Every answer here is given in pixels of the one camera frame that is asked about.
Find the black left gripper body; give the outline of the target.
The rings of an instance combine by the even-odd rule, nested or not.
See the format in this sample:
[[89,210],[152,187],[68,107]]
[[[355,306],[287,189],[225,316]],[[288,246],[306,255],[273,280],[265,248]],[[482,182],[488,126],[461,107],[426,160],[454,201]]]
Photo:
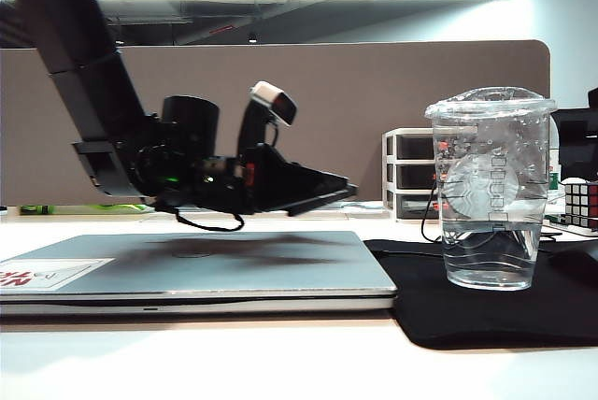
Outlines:
[[185,205],[223,213],[256,213],[257,159],[254,151],[236,157],[185,154]]

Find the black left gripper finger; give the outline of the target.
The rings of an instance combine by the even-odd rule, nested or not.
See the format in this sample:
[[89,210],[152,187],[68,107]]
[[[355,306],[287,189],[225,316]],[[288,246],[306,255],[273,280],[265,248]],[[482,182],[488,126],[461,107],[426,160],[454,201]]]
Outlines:
[[328,193],[324,195],[319,195],[315,198],[307,199],[305,201],[300,201],[298,203],[294,203],[286,208],[286,212],[289,216],[294,217],[319,207],[323,207],[326,205],[330,205],[336,201],[340,201],[349,197],[352,197],[358,192],[357,186],[348,186],[345,189],[339,190],[334,193]]
[[255,149],[257,211],[286,211],[294,203],[350,186],[347,178],[287,162],[272,146]]

